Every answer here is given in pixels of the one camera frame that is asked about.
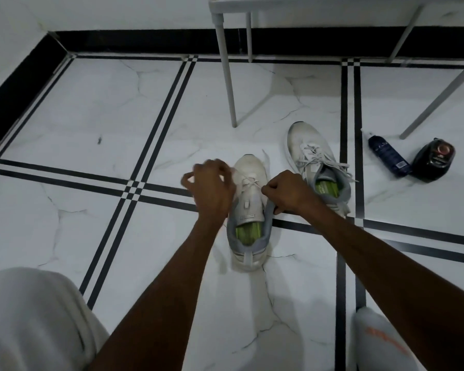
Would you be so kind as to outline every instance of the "spray can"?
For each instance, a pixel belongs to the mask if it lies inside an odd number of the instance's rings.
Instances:
[[[368,145],[397,177],[404,177],[412,172],[409,163],[383,137],[370,137]]]

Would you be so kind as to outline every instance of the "sneaker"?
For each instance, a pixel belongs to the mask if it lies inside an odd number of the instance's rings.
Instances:
[[[295,173],[321,196],[323,201],[340,216],[350,212],[352,175],[348,164],[338,163],[325,138],[310,124],[296,122],[285,137],[285,155]]]
[[[275,205],[261,193],[268,178],[256,156],[242,156],[234,165],[232,179],[236,192],[227,221],[227,238],[235,262],[253,271],[266,260]]]

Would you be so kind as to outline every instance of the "white marble floor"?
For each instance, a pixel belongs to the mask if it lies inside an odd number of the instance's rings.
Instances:
[[[113,331],[196,219],[182,174],[209,158],[233,165],[253,153],[274,176],[288,169],[286,130],[306,121],[336,156],[347,151],[351,173],[361,168],[350,220],[464,289],[464,86],[407,140],[397,137],[459,69],[348,61],[235,58],[237,129],[216,56],[67,61],[0,146],[0,269],[65,274]],[[363,130],[406,159],[433,137],[452,143],[451,170],[429,184],[396,180],[365,141],[357,155],[359,106]],[[379,308],[356,294],[332,247],[282,214],[264,268],[245,273],[231,263],[224,230],[206,265],[184,369],[355,370],[351,317],[356,305]]]

